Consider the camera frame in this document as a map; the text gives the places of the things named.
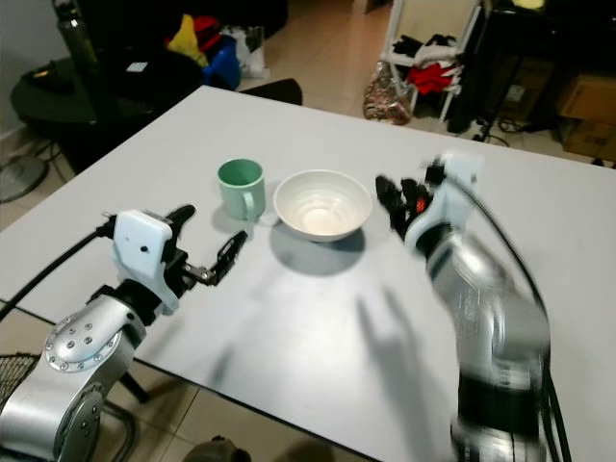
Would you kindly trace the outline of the green ceramic mug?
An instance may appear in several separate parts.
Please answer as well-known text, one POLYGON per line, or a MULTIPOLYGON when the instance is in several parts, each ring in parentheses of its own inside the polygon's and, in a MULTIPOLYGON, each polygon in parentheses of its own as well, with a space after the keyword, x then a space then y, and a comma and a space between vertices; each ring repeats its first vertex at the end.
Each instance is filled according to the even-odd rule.
POLYGON ((230 159, 217 170, 221 208, 233 219, 256 221, 265 211, 264 171, 255 160, 230 159))

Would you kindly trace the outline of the white ceramic bowl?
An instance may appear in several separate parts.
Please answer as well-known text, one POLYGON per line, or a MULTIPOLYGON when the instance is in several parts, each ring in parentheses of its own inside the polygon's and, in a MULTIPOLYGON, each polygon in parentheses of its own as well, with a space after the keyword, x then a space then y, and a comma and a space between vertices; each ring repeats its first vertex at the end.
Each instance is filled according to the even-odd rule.
POLYGON ((347 173, 311 168, 274 189, 274 212, 307 241, 333 243, 350 237, 370 218, 372 193, 347 173))

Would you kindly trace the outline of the patterned brown bag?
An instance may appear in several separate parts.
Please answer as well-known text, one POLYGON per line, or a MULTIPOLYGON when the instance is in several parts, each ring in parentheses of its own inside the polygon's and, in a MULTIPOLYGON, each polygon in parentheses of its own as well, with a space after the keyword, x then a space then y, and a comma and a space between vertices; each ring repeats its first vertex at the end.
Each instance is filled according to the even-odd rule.
POLYGON ((412 90, 400 78, 396 68, 381 61, 364 91, 364 118, 377 122, 405 126, 412 119, 409 110, 412 90))

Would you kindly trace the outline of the red garment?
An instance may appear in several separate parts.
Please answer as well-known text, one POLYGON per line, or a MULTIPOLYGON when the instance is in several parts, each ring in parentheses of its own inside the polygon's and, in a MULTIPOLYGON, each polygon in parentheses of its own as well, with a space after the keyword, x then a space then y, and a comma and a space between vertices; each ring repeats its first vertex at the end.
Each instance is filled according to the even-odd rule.
POLYGON ((461 66, 456 63, 432 62, 410 67, 406 71, 406 83, 412 85, 419 95, 444 92, 456 84, 461 66))

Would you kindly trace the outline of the black and white garment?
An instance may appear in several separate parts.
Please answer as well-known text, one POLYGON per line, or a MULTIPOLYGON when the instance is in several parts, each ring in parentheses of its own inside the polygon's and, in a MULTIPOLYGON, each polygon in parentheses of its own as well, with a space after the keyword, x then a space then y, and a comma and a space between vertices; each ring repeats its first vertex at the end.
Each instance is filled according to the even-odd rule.
POLYGON ((397 56, 414 58, 418 56, 420 49, 423 47, 436 47, 436 45, 440 45, 440 47, 453 47, 456 43, 456 37, 441 34, 435 34, 427 42, 403 35, 392 45, 391 50, 397 56))

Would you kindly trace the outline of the blue bag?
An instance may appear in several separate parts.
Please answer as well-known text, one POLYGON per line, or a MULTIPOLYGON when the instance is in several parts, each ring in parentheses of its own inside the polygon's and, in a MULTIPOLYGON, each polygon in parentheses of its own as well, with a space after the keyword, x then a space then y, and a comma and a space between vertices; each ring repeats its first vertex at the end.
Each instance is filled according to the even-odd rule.
POLYGON ((233 37, 221 36, 220 48, 210 57, 210 64, 203 67, 202 75, 207 87, 234 90, 241 84, 241 59, 233 37))

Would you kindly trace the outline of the black chair back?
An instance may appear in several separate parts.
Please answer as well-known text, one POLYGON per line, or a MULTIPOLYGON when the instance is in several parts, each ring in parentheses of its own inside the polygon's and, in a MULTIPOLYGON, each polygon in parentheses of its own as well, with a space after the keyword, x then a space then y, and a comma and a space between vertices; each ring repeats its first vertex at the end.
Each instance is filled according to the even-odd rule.
POLYGON ((283 104, 303 105, 303 91, 295 79, 287 78, 271 83, 242 90, 243 95, 251 95, 260 98, 268 98, 273 101, 280 101, 283 104))

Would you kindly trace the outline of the white round fan base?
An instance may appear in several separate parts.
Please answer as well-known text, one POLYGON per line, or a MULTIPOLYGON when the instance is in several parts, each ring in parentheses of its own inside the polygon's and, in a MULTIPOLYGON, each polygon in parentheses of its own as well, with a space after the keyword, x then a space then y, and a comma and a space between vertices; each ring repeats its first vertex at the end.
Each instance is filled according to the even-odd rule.
POLYGON ((36 155, 22 154, 0 166, 0 202, 10 203, 39 187, 49 166, 36 155))

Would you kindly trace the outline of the white metal rack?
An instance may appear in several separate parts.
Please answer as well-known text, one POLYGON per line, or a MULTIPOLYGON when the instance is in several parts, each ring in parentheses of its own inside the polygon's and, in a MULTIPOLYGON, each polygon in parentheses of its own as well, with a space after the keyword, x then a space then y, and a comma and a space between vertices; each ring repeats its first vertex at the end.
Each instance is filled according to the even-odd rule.
POLYGON ((439 113, 439 124, 448 124, 450 106, 458 100, 462 91, 461 76, 465 70, 466 47, 474 35, 475 24, 483 8, 484 0, 391 0, 392 11, 389 13, 389 25, 384 50, 381 58, 396 65, 414 67, 420 64, 417 57, 400 56, 395 52, 395 43, 403 35, 422 39, 427 32, 453 37, 456 43, 449 46, 450 54, 430 56, 431 63, 443 63, 450 58, 452 66, 446 75, 453 78, 449 87, 444 88, 443 107, 439 113))

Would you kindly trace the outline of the yellow cloth item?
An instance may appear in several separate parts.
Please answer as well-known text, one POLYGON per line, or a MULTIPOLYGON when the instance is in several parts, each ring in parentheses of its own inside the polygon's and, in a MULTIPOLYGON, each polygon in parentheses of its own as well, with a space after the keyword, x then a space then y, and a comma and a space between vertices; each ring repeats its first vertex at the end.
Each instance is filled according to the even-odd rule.
POLYGON ((167 40, 166 50, 188 57, 198 67, 210 65, 206 54, 201 49, 201 44, 198 43, 196 26, 189 14, 182 14, 179 30, 167 40))

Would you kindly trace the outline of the white plastic bag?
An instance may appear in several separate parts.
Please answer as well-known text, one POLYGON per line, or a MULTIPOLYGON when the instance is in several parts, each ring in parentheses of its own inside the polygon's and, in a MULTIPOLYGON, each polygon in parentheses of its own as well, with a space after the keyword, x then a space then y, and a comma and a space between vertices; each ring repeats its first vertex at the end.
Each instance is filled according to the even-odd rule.
POLYGON ((261 80, 268 76, 265 61, 265 28, 263 26, 235 26, 232 36, 237 43, 237 57, 244 78, 261 80))

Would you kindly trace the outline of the dark robot foot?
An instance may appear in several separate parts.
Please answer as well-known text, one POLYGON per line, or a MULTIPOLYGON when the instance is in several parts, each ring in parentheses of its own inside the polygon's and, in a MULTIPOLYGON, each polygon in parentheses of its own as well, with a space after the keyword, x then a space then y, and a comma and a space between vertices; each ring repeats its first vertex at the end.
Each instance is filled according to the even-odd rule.
POLYGON ((207 443, 193 446, 181 462, 243 462, 243 454, 228 437, 216 435, 207 443))

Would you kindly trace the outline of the black cabinet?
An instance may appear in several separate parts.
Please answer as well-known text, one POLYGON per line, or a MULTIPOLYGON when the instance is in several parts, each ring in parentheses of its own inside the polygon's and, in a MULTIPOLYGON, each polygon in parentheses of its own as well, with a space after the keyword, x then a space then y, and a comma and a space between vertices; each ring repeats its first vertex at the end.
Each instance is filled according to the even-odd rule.
POLYGON ((541 9, 519 8, 512 0, 476 0, 479 14, 463 53, 462 91, 449 106, 446 131, 466 132, 487 107, 490 85, 506 89, 496 76, 501 56, 577 64, 586 70, 616 70, 616 0, 545 0, 541 9))

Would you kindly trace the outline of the red cloth item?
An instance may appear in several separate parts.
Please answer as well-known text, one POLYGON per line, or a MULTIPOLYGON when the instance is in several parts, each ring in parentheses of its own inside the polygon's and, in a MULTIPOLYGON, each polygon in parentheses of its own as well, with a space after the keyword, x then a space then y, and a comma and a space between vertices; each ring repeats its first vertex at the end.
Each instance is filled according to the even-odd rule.
POLYGON ((204 52, 215 47, 220 41, 220 23, 218 19, 209 14, 194 14, 192 19, 193 31, 196 35, 197 47, 204 52))

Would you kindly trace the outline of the brown cardboard box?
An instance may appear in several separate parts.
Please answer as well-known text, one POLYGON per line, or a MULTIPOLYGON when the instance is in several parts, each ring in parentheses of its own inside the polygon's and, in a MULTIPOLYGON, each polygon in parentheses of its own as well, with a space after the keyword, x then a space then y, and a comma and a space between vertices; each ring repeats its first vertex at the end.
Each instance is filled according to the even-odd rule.
POLYGON ((557 101, 569 153, 616 163, 616 74, 581 73, 557 101))

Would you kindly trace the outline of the black floor fan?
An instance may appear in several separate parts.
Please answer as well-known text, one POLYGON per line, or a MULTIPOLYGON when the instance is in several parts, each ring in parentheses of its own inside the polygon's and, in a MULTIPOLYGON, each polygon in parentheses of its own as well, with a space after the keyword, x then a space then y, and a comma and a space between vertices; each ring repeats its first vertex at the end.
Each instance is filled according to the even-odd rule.
POLYGON ((39 361, 38 353, 3 353, 0 356, 0 404, 4 406, 16 388, 28 377, 39 361))

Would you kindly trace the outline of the dark water bottle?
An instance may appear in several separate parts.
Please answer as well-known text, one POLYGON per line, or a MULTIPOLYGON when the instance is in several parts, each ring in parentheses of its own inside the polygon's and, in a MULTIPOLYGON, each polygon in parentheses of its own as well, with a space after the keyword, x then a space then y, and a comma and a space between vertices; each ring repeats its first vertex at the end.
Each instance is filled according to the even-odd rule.
POLYGON ((101 64, 92 47, 87 25, 81 16, 78 1, 50 0, 57 16, 57 28, 80 75, 97 76, 101 64))

